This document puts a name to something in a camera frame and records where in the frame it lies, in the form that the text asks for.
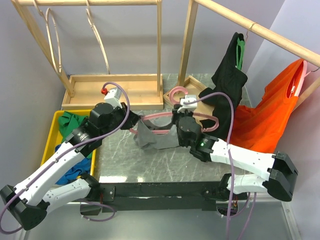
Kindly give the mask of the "grey tank top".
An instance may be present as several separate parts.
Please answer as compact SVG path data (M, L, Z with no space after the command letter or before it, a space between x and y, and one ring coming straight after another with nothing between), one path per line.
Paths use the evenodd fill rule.
M150 120L140 120L133 140L142 150L163 150L179 146L176 126L172 123L165 124L165 121L156 125Z

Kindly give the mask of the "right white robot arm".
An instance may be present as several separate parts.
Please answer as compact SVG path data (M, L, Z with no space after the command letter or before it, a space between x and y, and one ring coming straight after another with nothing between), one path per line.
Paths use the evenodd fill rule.
M283 202L292 200L298 170L286 153L262 153L228 145L202 132L193 110L180 104L174 105L171 121L176 126L179 146L190 148L190 154L198 160L227 164L248 172L224 174L216 190L221 199L231 199L242 193L268 193Z

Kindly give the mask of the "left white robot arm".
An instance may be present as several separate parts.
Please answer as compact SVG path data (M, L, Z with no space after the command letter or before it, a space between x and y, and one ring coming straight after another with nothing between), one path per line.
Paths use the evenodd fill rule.
M119 105L106 102L97 104L33 174L15 186L5 185L1 189L0 196L5 209L17 220L21 229L31 230L48 213L66 203L80 199L96 200L100 195L100 184L87 173L56 189L51 187L68 170L100 147L104 138L118 130L132 128L139 119L131 111L129 102Z

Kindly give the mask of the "pink plastic hanger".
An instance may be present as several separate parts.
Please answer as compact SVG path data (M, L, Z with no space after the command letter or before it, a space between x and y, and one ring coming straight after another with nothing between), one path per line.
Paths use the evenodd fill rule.
M187 95L189 93L188 90L183 86L174 87L169 93L169 99L173 103L177 103L177 101L174 100L174 94L177 92L183 92L185 95ZM157 118L161 118L161 117L171 117L172 115L173 115L172 112L160 112L160 113L154 113L154 114L141 116L141 119L142 120L151 120L151 119L157 119ZM203 114L203 113L199 113L199 112L194 112L193 115L197 116L197 117L206 118L208 120L215 122L215 124L212 127L202 127L202 132L212 132L219 127L219 119L215 116L211 116L211 115L207 115L207 114Z

